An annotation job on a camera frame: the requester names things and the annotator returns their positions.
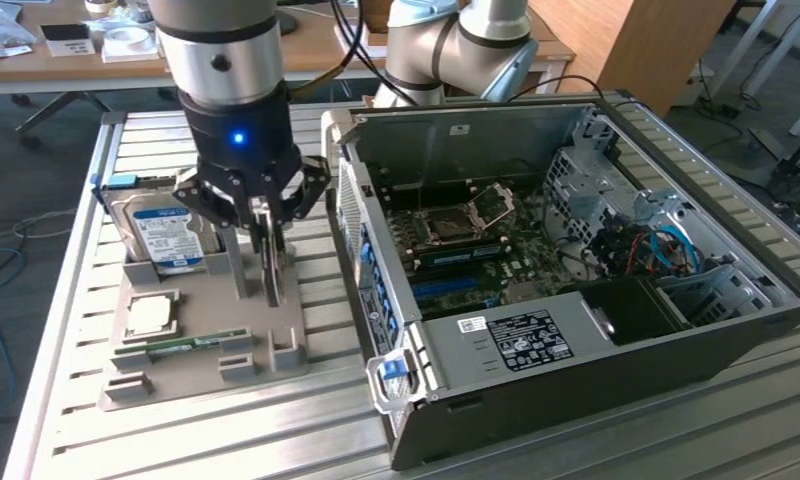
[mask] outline blue led light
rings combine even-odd
[[[234,132],[230,135],[230,141],[234,145],[242,145],[245,143],[245,133]]]

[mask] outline paper on desk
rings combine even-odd
[[[26,45],[19,47],[0,48],[0,58],[13,57],[14,55],[22,55],[23,53],[31,52],[31,48]]]
[[[0,9],[0,47],[17,47],[35,42],[35,36]]]

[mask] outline blue label on hard drive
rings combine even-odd
[[[141,210],[133,212],[133,222],[150,260],[157,266],[175,270],[174,273],[191,270],[201,262],[203,251],[198,235],[189,228],[189,209],[170,207]]]
[[[189,215],[189,210],[186,208],[155,208],[153,210],[141,210],[138,212],[134,212],[133,218],[143,220],[147,218],[179,217],[183,215]]]

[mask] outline hard drive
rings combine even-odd
[[[151,262],[157,273],[205,268],[203,256],[220,252],[207,220],[171,196],[174,176],[111,175],[101,198],[133,262]]]

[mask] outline blue latch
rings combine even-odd
[[[97,203],[103,207],[103,212],[109,215],[109,211],[106,210],[106,203],[103,203],[103,196],[101,195],[101,177],[97,173],[91,174],[91,178],[89,178],[89,185],[91,185],[91,196],[97,200]]]
[[[382,363],[382,380],[390,380],[392,378],[401,378],[409,374],[409,369],[405,367],[405,361],[402,359],[389,360]]]
[[[121,190],[123,188],[135,188],[138,177],[131,173],[119,173],[109,177],[105,187],[109,190]]]
[[[368,263],[370,261],[372,256],[373,253],[370,252],[370,244],[365,243],[364,245],[361,245],[361,261],[364,263]]]

